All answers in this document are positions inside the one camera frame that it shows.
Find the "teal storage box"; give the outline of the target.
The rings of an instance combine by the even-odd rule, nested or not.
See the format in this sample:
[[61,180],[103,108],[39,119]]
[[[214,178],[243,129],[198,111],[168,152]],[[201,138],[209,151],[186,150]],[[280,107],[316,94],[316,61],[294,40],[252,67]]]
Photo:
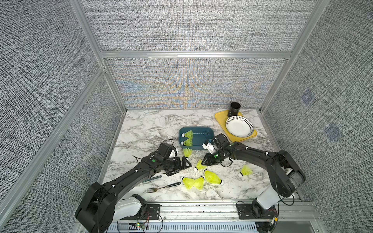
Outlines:
[[[193,146],[187,147],[187,146],[182,146],[181,142],[185,141],[187,138],[182,137],[181,134],[185,133],[189,130],[193,131]],[[209,127],[203,127],[203,126],[188,126],[188,127],[183,127],[179,130],[178,134],[178,141],[179,144],[181,145],[181,148],[190,148],[192,150],[204,150],[202,145],[203,143],[208,140],[212,139],[214,137],[214,131],[209,128]]]

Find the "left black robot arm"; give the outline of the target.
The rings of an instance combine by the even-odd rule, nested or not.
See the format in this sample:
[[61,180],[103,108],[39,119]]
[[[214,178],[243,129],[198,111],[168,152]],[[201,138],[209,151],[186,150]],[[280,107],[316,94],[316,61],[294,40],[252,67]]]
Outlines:
[[93,183],[79,204],[75,218],[90,233],[103,233],[114,220],[115,206],[131,189],[156,173],[172,176],[191,167],[186,157],[164,158],[158,154],[143,157],[129,172],[99,184]]

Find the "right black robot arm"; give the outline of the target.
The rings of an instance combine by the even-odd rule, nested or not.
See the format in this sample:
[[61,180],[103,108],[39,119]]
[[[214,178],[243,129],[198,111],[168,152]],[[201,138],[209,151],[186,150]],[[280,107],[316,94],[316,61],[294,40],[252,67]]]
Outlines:
[[230,159],[248,162],[267,171],[270,185],[252,202],[252,212],[256,216],[266,213],[283,198],[290,197],[306,180],[305,174],[285,150],[264,151],[239,142],[228,143],[226,147],[206,142],[203,148],[208,150],[202,161],[204,166],[218,165],[224,159]]

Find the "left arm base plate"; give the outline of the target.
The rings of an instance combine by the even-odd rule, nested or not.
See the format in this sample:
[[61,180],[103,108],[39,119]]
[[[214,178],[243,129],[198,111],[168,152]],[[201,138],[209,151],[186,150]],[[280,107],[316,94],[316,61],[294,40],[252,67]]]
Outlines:
[[142,206],[136,215],[127,216],[120,220],[159,220],[160,207],[159,204],[147,204]]

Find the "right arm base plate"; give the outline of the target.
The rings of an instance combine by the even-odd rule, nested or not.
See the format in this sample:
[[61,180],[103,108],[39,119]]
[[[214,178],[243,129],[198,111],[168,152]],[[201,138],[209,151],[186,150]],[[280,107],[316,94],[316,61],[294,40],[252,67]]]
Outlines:
[[236,203],[236,209],[239,216],[239,219],[264,219],[269,220],[275,217],[278,217],[277,210],[274,206],[270,209],[265,210],[261,208],[258,204],[252,203],[244,203],[242,201],[238,201]]

